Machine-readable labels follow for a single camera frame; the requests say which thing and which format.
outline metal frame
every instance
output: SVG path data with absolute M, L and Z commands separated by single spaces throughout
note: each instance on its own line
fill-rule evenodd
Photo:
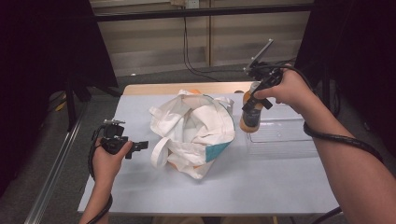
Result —
M 99 7 L 124 7 L 124 6 L 136 6 L 146 5 L 154 3 L 169 3 L 169 0 L 101 0 L 91 1 L 93 8 Z
M 261 13 L 278 13 L 278 12 L 298 12 L 311 11 L 318 9 L 329 9 L 329 7 L 336 7 L 337 3 L 330 4 L 294 4 L 294 5 L 276 5 L 263 7 L 213 7 L 213 8 L 197 8 L 185 10 L 165 10 L 165 11 L 149 11 L 149 12 L 134 12 L 122 14 L 99 14 L 89 17 L 71 17 L 60 19 L 48 19 L 63 22 L 101 22 L 101 21 L 133 21 L 133 20 L 149 20 L 149 19 L 166 19 L 166 18 L 184 18 L 184 17 L 203 17 L 203 16 L 223 16 L 223 15 L 240 15 L 240 14 L 261 14 Z M 71 132 L 68 133 L 64 140 L 64 144 L 58 154 L 55 163 L 49 173 L 49 176 L 41 189 L 39 195 L 35 200 L 35 204 L 31 209 L 25 224 L 40 223 L 40 220 L 45 212 L 50 196 L 55 188 L 55 184 L 59 178 L 65 159 L 68 155 L 70 147 L 78 133 L 78 128 L 82 116 L 85 114 L 87 103 L 84 104 L 82 112 L 74 125 Z

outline bag handle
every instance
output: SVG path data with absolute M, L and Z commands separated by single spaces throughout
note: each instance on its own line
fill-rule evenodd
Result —
M 216 97 L 213 101 L 223 105 L 230 115 L 233 114 L 233 100 L 225 96 Z
M 155 148 L 152 150 L 151 153 L 151 164 L 155 168 L 165 166 L 167 159 L 168 159 L 168 148 L 163 150 L 166 143 L 170 140 L 170 138 L 164 137 L 157 143 Z

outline canvas bag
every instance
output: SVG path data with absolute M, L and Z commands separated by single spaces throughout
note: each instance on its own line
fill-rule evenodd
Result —
M 153 149 L 151 164 L 158 168 L 170 162 L 180 172 L 202 179 L 235 138 L 233 118 L 224 105 L 232 110 L 233 100 L 182 90 L 160 107 L 153 106 L 150 129 L 162 139 Z

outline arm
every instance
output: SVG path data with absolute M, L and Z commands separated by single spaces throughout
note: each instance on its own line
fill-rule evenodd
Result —
M 105 207 L 113 187 L 114 179 L 120 170 L 123 157 L 128 153 L 132 142 L 127 142 L 119 153 L 111 155 L 102 147 L 96 149 L 93 156 L 93 171 L 95 173 L 95 184 L 92 194 L 88 200 L 87 207 L 79 223 L 88 223 L 98 215 Z M 108 213 L 105 214 L 97 223 L 108 223 Z
M 353 135 L 332 115 L 294 71 L 285 70 L 282 82 L 258 91 L 258 99 L 275 97 L 290 105 L 307 125 L 321 133 Z M 314 138 L 334 196 L 350 223 L 394 223 L 396 181 L 370 153 L 344 144 Z

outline wire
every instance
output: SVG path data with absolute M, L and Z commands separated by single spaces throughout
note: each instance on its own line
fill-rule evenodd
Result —
M 254 67 L 254 68 L 255 69 L 261 69 L 261 68 L 269 68 L 269 69 L 271 69 L 271 68 L 288 68 L 290 70 L 295 71 L 297 74 L 299 74 L 303 78 L 304 82 L 309 87 L 309 89 L 312 92 L 314 92 L 314 89 L 310 85 L 309 80 L 306 78 L 306 76 L 303 74 L 303 72 L 301 72 L 300 70 L 298 70 L 297 68 L 295 68 L 293 66 L 270 64 L 270 65 L 261 65 L 261 66 L 257 66 L 257 67 Z M 351 137 L 338 135 L 338 134 L 331 134 L 331 133 L 319 133 L 319 132 L 316 132 L 316 131 L 312 130 L 306 124 L 306 122 L 304 123 L 304 132 L 307 135 L 311 136 L 311 137 L 320 138 L 320 139 L 324 139 L 324 140 L 328 140 L 328 141 L 334 141 L 334 142 L 347 144 L 347 145 L 359 148 L 361 150 L 364 150 L 364 151 L 372 154 L 379 161 L 383 162 L 381 155 L 379 154 L 378 151 L 375 150 L 375 148 L 373 148 L 369 144 L 367 144 L 367 143 L 365 143 L 365 142 L 363 142 L 361 140 L 358 140 L 356 138 L 351 138 Z M 337 214 L 339 214 L 341 212 L 342 212 L 341 207 L 334 208 L 332 211 L 330 211 L 330 212 L 326 213 L 325 215 L 319 217 L 312 224 L 318 224 L 318 223 L 322 222 L 323 220 L 325 220 L 325 219 L 327 219 L 329 217 L 333 217 L 333 216 L 335 216 L 335 215 L 337 215 Z
M 285 60 L 285 61 L 279 61 L 279 62 L 277 62 L 275 64 L 280 64 L 280 63 L 285 64 L 285 63 L 295 63 L 295 62 L 296 62 L 296 58 L 292 58 L 292 59 Z
M 183 38 L 183 58 L 184 58 L 184 64 L 186 65 L 187 69 L 189 69 L 189 71 L 191 73 L 193 73 L 196 76 L 200 76 L 200 77 L 207 77 L 216 81 L 220 81 L 218 79 L 215 79 L 213 77 L 209 77 L 203 74 L 210 74 L 210 73 L 214 73 L 214 72 L 237 72 L 237 73 L 243 73 L 243 69 L 241 70 L 228 70 L 228 69 L 221 69 L 221 70 L 211 70 L 211 71 L 202 71 L 202 70 L 198 70 L 195 69 L 194 67 L 192 67 L 191 63 L 190 63 L 190 57 L 189 57 L 189 39 L 188 39 L 188 33 L 187 33 L 187 21 L 186 18 L 184 19 L 184 38 Z
M 296 220 L 294 220 L 294 217 L 290 217 L 290 221 L 291 221 L 291 224 L 297 224 Z
M 99 126 L 99 128 L 96 131 L 94 131 L 92 135 L 92 144 L 91 144 L 90 154 L 88 155 L 88 171 L 90 172 L 90 175 L 92 176 L 93 180 L 95 180 L 95 173 L 93 171 L 93 155 L 95 154 L 95 150 L 97 149 L 96 140 L 99 137 L 100 131 L 102 131 L 104 128 L 105 125 Z
M 323 216 L 319 217 L 318 219 L 316 219 L 311 224 L 318 224 L 318 223 L 320 223 L 320 222 L 322 222 L 322 221 L 324 221 L 324 220 L 326 220 L 326 219 L 328 219 L 330 217 L 333 217 L 333 216 L 335 216 L 335 215 L 337 215 L 337 214 L 339 214 L 341 212 L 342 212 L 341 207 L 336 207 L 332 211 L 330 211 L 330 212 L 326 213 L 325 215 L 323 215 Z
M 110 194 L 110 196 L 108 197 L 107 204 L 102 209 L 102 211 L 100 211 L 100 213 L 96 217 L 94 217 L 89 222 L 87 222 L 87 224 L 94 224 L 97 221 L 99 221 L 108 212 L 108 210 L 110 210 L 110 207 L 112 204 L 113 204 L 113 196 L 111 196 L 111 194 Z
M 312 92 L 315 92 L 315 90 L 312 88 L 311 84 L 309 83 L 308 78 L 306 78 L 306 76 L 303 74 L 303 72 L 300 71 L 299 69 L 293 67 L 293 66 L 289 66 L 289 65 L 285 65 L 285 64 L 283 64 L 283 65 L 269 64 L 269 65 L 257 66 L 257 67 L 255 67 L 255 68 L 258 68 L 258 69 L 260 69 L 260 68 L 288 68 L 288 69 L 290 69 L 290 70 L 295 71 L 298 75 L 300 75 L 300 76 L 303 78 L 305 84 L 308 86 L 308 88 L 309 88 Z

